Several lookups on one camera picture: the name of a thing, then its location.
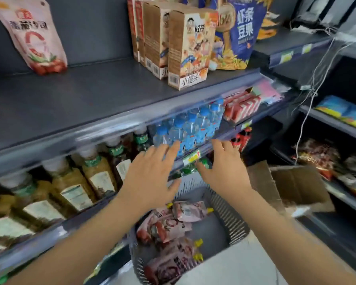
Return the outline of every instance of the cartoon face logo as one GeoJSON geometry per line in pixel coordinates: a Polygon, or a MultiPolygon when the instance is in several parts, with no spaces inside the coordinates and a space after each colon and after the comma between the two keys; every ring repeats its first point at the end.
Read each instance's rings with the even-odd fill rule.
{"type": "Polygon", "coordinates": [[[187,24],[186,24],[186,28],[187,28],[187,33],[191,34],[192,30],[194,29],[194,19],[193,18],[189,18],[187,20],[187,24]]]}
{"type": "Polygon", "coordinates": [[[162,17],[162,20],[164,22],[164,27],[169,28],[169,19],[170,19],[170,14],[165,13],[164,16],[162,17]]]}

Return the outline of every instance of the yellow cap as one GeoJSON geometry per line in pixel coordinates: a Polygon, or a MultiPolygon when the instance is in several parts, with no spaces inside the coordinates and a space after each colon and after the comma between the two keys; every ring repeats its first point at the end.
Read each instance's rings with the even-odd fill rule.
{"type": "Polygon", "coordinates": [[[203,244],[203,240],[200,238],[199,240],[195,240],[194,241],[194,246],[195,247],[199,247],[203,244]]]}
{"type": "Polygon", "coordinates": [[[201,261],[203,262],[203,255],[201,253],[195,253],[192,258],[195,260],[195,261],[201,261]]]}

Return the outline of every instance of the green neck label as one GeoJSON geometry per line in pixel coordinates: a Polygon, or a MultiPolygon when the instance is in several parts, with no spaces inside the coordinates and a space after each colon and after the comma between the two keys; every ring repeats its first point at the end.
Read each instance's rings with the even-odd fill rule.
{"type": "Polygon", "coordinates": [[[148,134],[135,136],[137,144],[144,144],[148,140],[148,134]]]}
{"type": "Polygon", "coordinates": [[[102,160],[102,157],[100,155],[98,155],[98,156],[96,156],[95,159],[85,160],[84,163],[86,164],[87,167],[95,167],[100,163],[101,160],[102,160]]]}
{"type": "Polygon", "coordinates": [[[27,197],[27,196],[32,195],[36,189],[37,189],[37,186],[35,185],[35,183],[32,183],[26,187],[22,187],[16,191],[14,191],[14,194],[19,197],[27,197]]]}
{"type": "Polygon", "coordinates": [[[109,150],[109,153],[116,157],[118,155],[120,155],[121,153],[124,152],[124,146],[123,145],[119,145],[119,146],[116,146],[116,147],[113,147],[113,148],[108,148],[109,150]]]}

